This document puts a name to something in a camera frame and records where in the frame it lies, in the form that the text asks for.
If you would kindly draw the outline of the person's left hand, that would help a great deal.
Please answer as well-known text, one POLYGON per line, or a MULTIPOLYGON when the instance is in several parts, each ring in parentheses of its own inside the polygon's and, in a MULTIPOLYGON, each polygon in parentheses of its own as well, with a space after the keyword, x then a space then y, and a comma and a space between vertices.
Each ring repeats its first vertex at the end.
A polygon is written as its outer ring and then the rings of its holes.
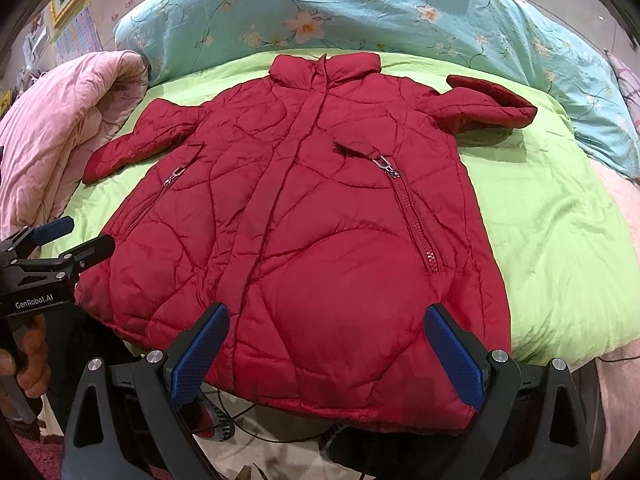
POLYGON ((36 315, 28 324, 22 346, 27 356, 26 365, 18 370, 13 356, 2 349, 0 374, 15 376, 17 385, 23 389, 25 396, 31 399, 39 398, 46 393, 51 377, 46 343, 46 319, 42 314, 36 315))

